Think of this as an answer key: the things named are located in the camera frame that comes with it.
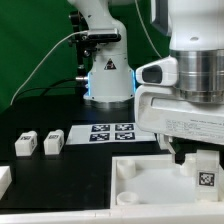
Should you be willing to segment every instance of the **black cable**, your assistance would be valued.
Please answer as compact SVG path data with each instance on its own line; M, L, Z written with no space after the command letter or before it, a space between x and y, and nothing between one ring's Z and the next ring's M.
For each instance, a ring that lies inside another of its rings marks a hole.
M62 80L59 80L53 84L51 84L48 88L45 88L45 90L43 91L43 93L41 93L40 96L44 96L48 91L50 91L51 87L55 87L55 86L58 86L62 83L65 83L65 82L72 82L72 81L75 81L75 78L67 78L67 79L62 79Z
M32 88L32 89L27 89L27 90L24 90L22 92L20 92L13 100L12 102L12 105L13 103L21 96L23 95L24 93L26 92L30 92L30 91L35 91L35 90L52 90L52 89L75 89L75 88L79 88L78 86L65 86L65 87L37 87L37 88Z

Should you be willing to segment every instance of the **sticker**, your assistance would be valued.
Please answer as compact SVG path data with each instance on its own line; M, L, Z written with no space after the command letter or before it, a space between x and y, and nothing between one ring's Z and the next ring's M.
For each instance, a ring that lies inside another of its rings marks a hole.
M48 139L57 139L59 135L50 135Z
M114 65L112 59L110 58L104 68L104 70L114 70L117 69L116 66Z
M62 147L62 139L61 138L59 139L59 147L60 148Z
M115 140L135 140L135 133L134 132L119 132L115 133Z
M199 186L214 187L215 174L199 172Z
M102 142L108 141L110 139L109 133L102 133L102 134L92 134L90 135L90 142Z
M110 131L110 125L93 125L92 132Z
M30 140L31 139L31 136L23 136L21 137L20 140Z
M115 131L134 131L134 124L116 124Z
M34 148L34 146L35 146L35 142L34 142L34 138L31 140L31 147L32 147L32 149Z

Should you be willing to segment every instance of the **cable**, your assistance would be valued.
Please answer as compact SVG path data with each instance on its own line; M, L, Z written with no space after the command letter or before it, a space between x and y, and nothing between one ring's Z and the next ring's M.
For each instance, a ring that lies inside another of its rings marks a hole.
M78 86L65 86L65 87L36 87L36 88L32 88L32 89L27 89L27 90L24 90L22 92L20 92L19 94L16 95L16 97L14 98L13 102L12 102L12 105L13 103L21 96L23 95L24 93L26 92L30 92L30 91L35 91L35 90L54 90L54 89L75 89L75 88L79 88Z
M159 58L162 58L162 56L161 56L161 55L159 54L159 52L157 51L156 47L154 46L154 44L153 44L153 42L152 42L152 40L151 40L151 38L150 38L150 36L149 36L149 34L148 34L148 32L147 32L147 29L146 29L145 24L144 24L144 22L143 22L143 19L142 19L142 16L141 16L141 12L140 12L140 9L139 9L139 6L138 6L138 0L135 0L135 5L136 5L136 10L137 10L137 12L138 12L139 20L140 20L140 22L141 22L141 24L142 24L142 28L143 28L143 30L144 30L144 32L145 32L146 37L148 38L148 41L149 41L150 45L152 46L153 50L154 50L155 53L158 55L158 57L159 57Z
M50 56L50 54L65 40L67 40L69 37L72 37L74 35L77 34L83 34L86 33L86 31L81 31L81 32L76 32L76 33L72 33L70 35L68 35L67 37L63 38L62 40L60 40L48 53L47 55L42 59L42 61L37 65L37 67L33 70L33 72L30 74L30 76L26 79L26 81L17 89L17 91L15 92L15 94L12 97L11 103L10 105L13 104L14 98L16 97L16 95L19 93L19 91L29 82L29 80L33 77L33 75L36 73L36 71L39 69L39 67L45 62L45 60Z
M40 96L44 96L49 90L51 90L50 88L52 88L52 87L55 87L57 85L60 85L62 83L65 83L65 82L72 82L72 81L75 81L75 78L67 78L67 79L59 80L59 81L51 84L48 88L46 88L45 91L42 92Z

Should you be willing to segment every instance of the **metal cylinder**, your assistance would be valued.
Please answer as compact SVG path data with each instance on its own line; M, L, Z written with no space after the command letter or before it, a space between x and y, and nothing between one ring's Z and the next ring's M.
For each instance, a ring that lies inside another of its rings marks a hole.
M177 59L181 96L192 102L223 101L224 50L170 51Z

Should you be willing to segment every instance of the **blue light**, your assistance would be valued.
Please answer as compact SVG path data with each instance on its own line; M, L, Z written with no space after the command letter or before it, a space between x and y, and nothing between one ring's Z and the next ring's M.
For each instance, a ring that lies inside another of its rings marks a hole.
M135 71L132 70L132 82L133 82L133 91L136 92L136 79L135 79Z
M90 78L89 78L89 76L90 76L90 72L88 73L88 96L90 96L91 95L91 92L90 92Z

